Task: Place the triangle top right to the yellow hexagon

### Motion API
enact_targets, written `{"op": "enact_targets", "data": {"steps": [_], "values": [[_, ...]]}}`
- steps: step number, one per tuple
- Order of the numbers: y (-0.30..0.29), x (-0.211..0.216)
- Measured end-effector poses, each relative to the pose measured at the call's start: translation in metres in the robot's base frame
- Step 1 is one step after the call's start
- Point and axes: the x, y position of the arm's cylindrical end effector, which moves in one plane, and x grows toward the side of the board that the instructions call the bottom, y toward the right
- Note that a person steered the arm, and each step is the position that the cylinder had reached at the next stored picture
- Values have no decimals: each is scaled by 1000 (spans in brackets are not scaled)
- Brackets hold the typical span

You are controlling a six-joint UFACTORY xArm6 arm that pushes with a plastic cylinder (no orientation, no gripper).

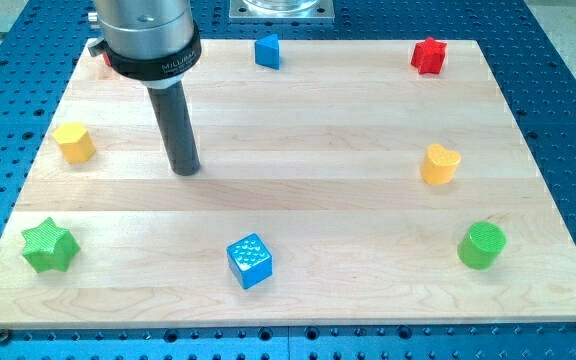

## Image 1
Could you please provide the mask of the red block behind arm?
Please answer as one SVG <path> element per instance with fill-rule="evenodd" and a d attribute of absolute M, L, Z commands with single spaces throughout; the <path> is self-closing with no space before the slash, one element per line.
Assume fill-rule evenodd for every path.
<path fill-rule="evenodd" d="M 112 67 L 111 61 L 110 61 L 110 59 L 109 59 L 109 57 L 108 57 L 108 54 L 104 52 L 104 53 L 102 54 L 102 56 L 103 56 L 104 64 L 105 64 L 107 67 Z"/>

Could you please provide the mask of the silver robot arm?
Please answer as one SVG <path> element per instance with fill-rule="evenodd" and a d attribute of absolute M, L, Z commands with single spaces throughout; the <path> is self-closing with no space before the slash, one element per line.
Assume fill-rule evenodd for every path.
<path fill-rule="evenodd" d="M 102 36 L 88 45 L 115 72 L 163 90 L 180 83 L 201 56 L 189 0 L 95 0 Z"/>

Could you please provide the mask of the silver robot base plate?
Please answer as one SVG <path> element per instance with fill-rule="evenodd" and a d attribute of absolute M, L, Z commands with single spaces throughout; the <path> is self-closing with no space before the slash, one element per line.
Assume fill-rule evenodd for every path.
<path fill-rule="evenodd" d="M 333 0 L 230 0 L 231 20 L 335 18 Z"/>

